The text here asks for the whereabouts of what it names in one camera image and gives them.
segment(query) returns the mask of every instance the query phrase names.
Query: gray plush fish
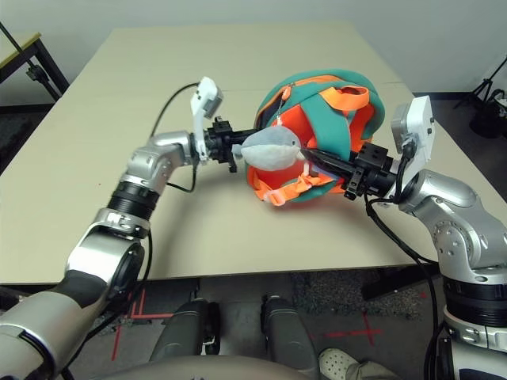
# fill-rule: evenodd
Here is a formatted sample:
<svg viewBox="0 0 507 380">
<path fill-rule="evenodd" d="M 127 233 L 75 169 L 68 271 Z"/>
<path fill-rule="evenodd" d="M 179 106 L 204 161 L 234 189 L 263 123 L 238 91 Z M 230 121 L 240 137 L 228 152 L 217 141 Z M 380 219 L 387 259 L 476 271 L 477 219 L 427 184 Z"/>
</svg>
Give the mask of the gray plush fish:
<svg viewBox="0 0 507 380">
<path fill-rule="evenodd" d="M 303 160 L 301 142 L 293 131 L 283 125 L 267 127 L 246 138 L 242 145 L 234 144 L 232 153 L 245 158 L 248 165 L 260 170 L 275 171 Z"/>
</svg>

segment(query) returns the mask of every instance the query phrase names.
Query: table surface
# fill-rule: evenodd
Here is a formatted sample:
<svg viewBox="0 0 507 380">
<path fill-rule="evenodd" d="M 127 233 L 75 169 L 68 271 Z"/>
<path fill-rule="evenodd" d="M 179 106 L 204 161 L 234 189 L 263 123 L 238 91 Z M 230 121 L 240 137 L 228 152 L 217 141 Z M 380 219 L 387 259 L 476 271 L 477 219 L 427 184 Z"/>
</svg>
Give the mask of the table surface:
<svg viewBox="0 0 507 380">
<path fill-rule="evenodd" d="M 38 32 L 25 32 L 25 33 L 11 33 L 17 44 L 22 49 L 26 49 L 40 38 Z M 14 45 L 7 40 L 3 33 L 0 33 L 0 69 L 9 63 L 16 55 L 17 52 Z"/>
<path fill-rule="evenodd" d="M 61 279 L 67 255 L 175 89 L 213 78 L 224 93 L 219 114 L 247 129 L 276 83 L 326 67 L 373 81 L 386 107 L 374 143 L 395 155 L 390 120 L 412 94 L 351 24 L 115 30 L 0 177 L 0 283 Z M 191 130 L 190 96 L 176 99 L 160 131 Z M 428 168 L 472 185 L 507 224 L 505 202 L 440 126 L 436 133 Z M 411 264 L 362 200 L 328 195 L 275 208 L 257 199 L 238 167 L 237 174 L 214 162 L 200 167 L 193 194 L 166 189 L 151 219 L 152 279 Z M 190 178 L 191 168 L 181 168 L 172 181 Z M 394 207 L 379 213 L 420 254 L 436 258 L 418 220 Z"/>
</svg>

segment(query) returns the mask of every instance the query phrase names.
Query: shoe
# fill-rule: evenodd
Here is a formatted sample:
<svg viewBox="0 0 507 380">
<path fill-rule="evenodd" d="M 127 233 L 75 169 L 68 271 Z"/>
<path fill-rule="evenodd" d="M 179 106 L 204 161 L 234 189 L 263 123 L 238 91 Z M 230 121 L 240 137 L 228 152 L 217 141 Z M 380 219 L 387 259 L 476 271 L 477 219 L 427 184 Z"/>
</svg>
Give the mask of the shoe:
<svg viewBox="0 0 507 380">
<path fill-rule="evenodd" d="M 349 367 L 358 363 L 352 356 L 337 348 L 327 348 L 318 356 L 320 373 L 329 380 L 345 380 Z"/>
</svg>

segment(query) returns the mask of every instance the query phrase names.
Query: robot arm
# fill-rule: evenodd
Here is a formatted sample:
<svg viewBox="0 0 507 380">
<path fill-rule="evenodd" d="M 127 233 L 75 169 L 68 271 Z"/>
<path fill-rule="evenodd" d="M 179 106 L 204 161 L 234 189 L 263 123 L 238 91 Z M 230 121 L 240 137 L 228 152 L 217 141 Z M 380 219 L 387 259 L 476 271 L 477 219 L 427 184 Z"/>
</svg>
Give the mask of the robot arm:
<svg viewBox="0 0 507 380">
<path fill-rule="evenodd" d="M 392 127 L 399 153 L 404 144 L 417 146 L 402 180 L 399 210 L 428 229 L 444 278 L 444 320 L 451 339 L 440 342 L 441 378 L 505 378 L 507 229 L 467 184 L 420 170 L 429 160 L 435 132 L 428 105 L 416 98 L 410 106 L 398 107 Z M 394 194 L 398 165 L 381 146 L 367 142 L 359 153 L 351 152 L 349 161 L 320 150 L 302 152 L 314 165 L 344 179 L 346 198 Z"/>
<path fill-rule="evenodd" d="M 217 120 L 208 133 L 222 93 L 204 78 L 192 101 L 195 136 L 185 131 L 152 137 L 137 149 L 106 208 L 71 252 L 61 283 L 28 297 L 0 317 L 0 378 L 54 378 L 78 350 L 95 318 L 117 295 L 129 292 L 143 263 L 141 240 L 171 173 L 208 158 L 235 164 L 232 143 L 254 131 L 233 132 Z"/>
</svg>

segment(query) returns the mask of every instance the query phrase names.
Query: orange fabric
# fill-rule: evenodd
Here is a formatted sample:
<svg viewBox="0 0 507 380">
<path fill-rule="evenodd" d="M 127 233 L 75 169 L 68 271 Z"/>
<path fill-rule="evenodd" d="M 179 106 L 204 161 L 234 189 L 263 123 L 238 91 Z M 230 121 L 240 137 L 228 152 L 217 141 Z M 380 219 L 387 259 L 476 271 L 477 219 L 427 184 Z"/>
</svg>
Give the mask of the orange fabric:
<svg viewBox="0 0 507 380">
<path fill-rule="evenodd" d="M 317 148 L 317 139 L 313 136 L 307 143 L 307 148 Z"/>
<path fill-rule="evenodd" d="M 335 82 L 335 81 L 341 81 L 342 79 L 337 77 L 337 76 L 334 76 L 334 75 L 318 75 L 316 77 L 309 77 L 309 78 L 306 78 L 306 79 L 300 79 L 298 81 L 295 81 L 293 83 L 294 86 L 301 86 L 301 85 L 306 85 L 307 83 L 312 83 L 312 82 L 315 82 L 315 83 L 324 83 L 324 82 Z M 257 123 L 257 118 L 259 117 L 259 115 L 265 110 L 267 109 L 270 105 L 273 104 L 273 102 L 278 99 L 278 97 L 280 96 L 280 94 L 285 91 L 285 89 L 287 87 L 291 87 L 290 85 L 289 86 L 284 86 L 282 87 L 281 89 L 279 89 L 271 99 L 269 99 L 269 101 L 264 104 L 264 106 L 259 109 L 259 112 L 257 112 L 257 116 L 255 118 L 255 123 Z"/>
<path fill-rule="evenodd" d="M 330 87 L 319 94 L 328 105 L 338 111 L 356 111 L 365 107 L 370 101 L 368 89 L 356 85 L 349 85 L 341 89 Z"/>
<path fill-rule="evenodd" d="M 299 104 L 282 113 L 280 118 L 282 125 L 299 137 L 301 146 L 306 146 L 308 140 L 314 136 L 314 130 L 311 129 L 310 122 Z"/>
<path fill-rule="evenodd" d="M 292 86 L 304 85 L 311 82 L 329 82 L 342 80 L 334 75 L 320 75 L 317 77 L 306 78 L 296 81 L 291 85 L 282 87 L 273 98 L 267 102 L 257 113 L 257 117 L 276 101 L 281 95 L 282 100 L 286 101 L 291 96 Z M 349 112 L 356 111 L 353 121 L 349 125 L 351 150 L 359 151 L 364 141 L 361 136 L 366 123 L 372 118 L 375 109 L 369 103 L 369 91 L 362 86 L 349 85 L 341 89 L 330 87 L 321 91 L 320 96 L 324 101 L 334 109 L 342 111 L 347 117 Z M 317 140 L 313 129 L 300 105 L 296 105 L 280 115 L 281 123 L 291 129 L 301 142 L 301 146 L 308 148 L 317 148 Z M 269 201 L 275 206 L 281 206 L 288 200 L 297 198 L 301 193 L 306 192 L 313 186 L 320 186 L 334 181 L 333 178 L 319 173 L 317 177 L 305 176 L 303 173 L 304 162 L 297 161 L 290 168 L 269 172 L 249 166 L 246 174 L 248 183 L 255 189 L 255 193 L 260 200 Z M 296 182 L 285 183 L 297 178 Z M 330 193 L 343 193 L 341 188 L 344 180 L 338 180 Z"/>
<path fill-rule="evenodd" d="M 356 115 L 354 115 L 354 119 L 349 126 L 351 142 L 350 149 L 354 152 L 359 152 L 363 146 L 365 140 L 363 140 L 361 136 L 363 134 L 366 123 L 373 117 L 374 113 L 375 109 L 373 106 L 371 104 L 366 104 L 365 107 L 358 109 Z"/>
<path fill-rule="evenodd" d="M 255 194 L 260 200 L 269 201 L 275 206 L 281 206 L 288 200 L 297 198 L 301 193 L 308 191 L 314 186 L 320 186 L 331 182 L 333 179 L 327 176 L 312 177 L 303 173 L 298 175 L 297 181 L 286 184 L 273 190 L 264 181 L 260 180 L 255 170 L 251 171 L 251 180 Z"/>
</svg>

